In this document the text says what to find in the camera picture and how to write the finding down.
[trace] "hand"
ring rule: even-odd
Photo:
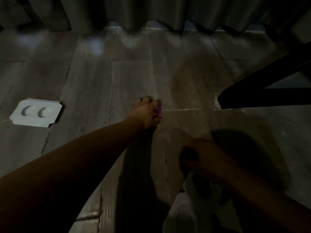
[[[132,105],[128,118],[135,117],[141,120],[144,124],[144,129],[151,126],[157,126],[162,119],[154,118],[153,111],[161,104],[160,100],[152,101],[150,96],[137,98],[135,104]]]
[[[190,147],[198,156],[198,161],[184,160],[184,165],[190,171],[196,172],[203,177],[216,183],[227,179],[239,164],[228,156],[213,141],[200,138],[189,140],[183,145],[183,149]]]

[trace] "person's left arm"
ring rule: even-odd
[[[0,179],[0,232],[67,233],[131,138],[160,118],[139,98],[127,119],[81,136]]]

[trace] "forearm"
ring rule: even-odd
[[[79,137],[4,176],[0,229],[9,232],[29,226],[29,230],[55,216],[61,224],[63,213],[71,226],[69,219],[76,218],[131,138],[142,130],[143,123],[130,118]]]
[[[243,168],[234,168],[225,184],[249,207],[290,232],[311,231],[311,210],[299,204]]]

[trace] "white cardboard insert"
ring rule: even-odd
[[[10,119],[17,125],[48,127],[55,122],[61,108],[59,101],[28,98],[19,102]]]

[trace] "gray curtain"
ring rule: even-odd
[[[210,31],[222,26],[243,32],[251,23],[269,25],[278,33],[290,29],[311,0],[0,0],[4,28],[41,21],[50,31],[92,33],[110,20],[127,31],[157,20],[183,30],[185,20]]]

